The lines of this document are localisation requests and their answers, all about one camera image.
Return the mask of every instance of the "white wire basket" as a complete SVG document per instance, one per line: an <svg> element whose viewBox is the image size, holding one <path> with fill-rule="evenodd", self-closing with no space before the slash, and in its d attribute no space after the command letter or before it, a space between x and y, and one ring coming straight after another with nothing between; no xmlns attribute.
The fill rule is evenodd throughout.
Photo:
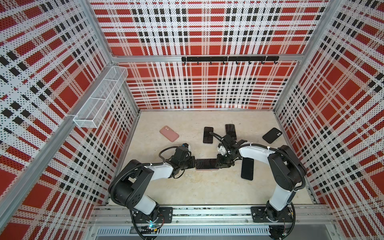
<svg viewBox="0 0 384 240"><path fill-rule="evenodd" d="M78 127L98 128L128 76L127 68L113 66L73 119Z"/></svg>

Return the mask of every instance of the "workbench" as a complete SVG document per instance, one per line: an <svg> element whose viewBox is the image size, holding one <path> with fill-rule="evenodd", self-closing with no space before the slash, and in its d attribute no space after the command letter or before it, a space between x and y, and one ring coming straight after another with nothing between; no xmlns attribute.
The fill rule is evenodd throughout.
<svg viewBox="0 0 384 240"><path fill-rule="evenodd" d="M204 144L204 127L213 127L215 133L224 136L225 124L235 125L237 140L271 147L287 145L283 136L272 144L262 139L273 127L280 129L272 111L143 111L121 169L132 159L141 163L161 162L158 157L161 150L183 143L189 144L196 159L216 158L219 142L214 138L213 144ZM159 132L165 125L179 134L175 142ZM174 149L170 149L162 155L167 159L173 153ZM150 182L145 193L159 204L169 205L265 204L276 186L269 165L255 161L253 181L240 177L241 166L241 161L236 161L235 166L219 170L187 169L179 179ZM293 203L312 204L312 201L303 189L295 195Z"/></svg>

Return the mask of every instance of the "phone in pink case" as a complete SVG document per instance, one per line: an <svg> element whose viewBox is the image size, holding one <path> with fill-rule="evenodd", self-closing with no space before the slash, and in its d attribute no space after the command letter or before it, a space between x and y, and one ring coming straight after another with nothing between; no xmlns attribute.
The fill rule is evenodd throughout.
<svg viewBox="0 0 384 240"><path fill-rule="evenodd" d="M164 126L160 129L160 133L171 142L174 142L179 138L179 135L168 126Z"/></svg>

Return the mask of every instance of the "plaid pattern panel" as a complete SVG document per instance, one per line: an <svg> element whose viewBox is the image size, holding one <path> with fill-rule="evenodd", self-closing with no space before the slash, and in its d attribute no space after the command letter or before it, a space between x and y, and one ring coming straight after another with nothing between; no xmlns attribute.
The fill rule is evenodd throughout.
<svg viewBox="0 0 384 240"><path fill-rule="evenodd" d="M0 199L106 65L80 4L0 1Z"/></svg>
<svg viewBox="0 0 384 240"><path fill-rule="evenodd" d="M302 53L328 0L90 0L115 56Z"/></svg>
<svg viewBox="0 0 384 240"><path fill-rule="evenodd" d="M347 239L384 233L384 3L343 0L278 115Z"/></svg>
<svg viewBox="0 0 384 240"><path fill-rule="evenodd" d="M82 239L93 207L108 195L134 117L120 90L98 129L75 127L0 240Z"/></svg>
<svg viewBox="0 0 384 240"><path fill-rule="evenodd" d="M121 63L140 109L273 109L296 62Z"/></svg>

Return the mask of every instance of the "smartphone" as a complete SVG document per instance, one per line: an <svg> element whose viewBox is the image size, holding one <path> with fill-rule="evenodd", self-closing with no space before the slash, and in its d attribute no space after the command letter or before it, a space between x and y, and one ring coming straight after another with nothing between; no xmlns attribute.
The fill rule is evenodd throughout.
<svg viewBox="0 0 384 240"><path fill-rule="evenodd" d="M235 125L233 125L233 124L226 124L225 125L225 133L229 134L229 136L231 136L231 137L233 137L233 139L237 140Z"/></svg>
<svg viewBox="0 0 384 240"><path fill-rule="evenodd" d="M164 126L160 129L160 133L171 142L174 142L179 138L179 135L168 126Z"/></svg>
<svg viewBox="0 0 384 240"><path fill-rule="evenodd" d="M212 144L214 142L214 137L211 134L209 134L209 132L213 132L213 131L214 131L213 127L204 128L203 143Z"/></svg>
<svg viewBox="0 0 384 240"><path fill-rule="evenodd" d="M241 163L241 178L249 181L253 180L253 162L252 158L243 157Z"/></svg>
<svg viewBox="0 0 384 240"><path fill-rule="evenodd" d="M273 143L278 137L282 135L282 132L277 129L277 128L272 128L269 132L267 132L264 136L263 139L267 143Z"/></svg>
<svg viewBox="0 0 384 240"><path fill-rule="evenodd" d="M218 170L216 168L216 158L209 159L195 159L195 168L196 170Z"/></svg>

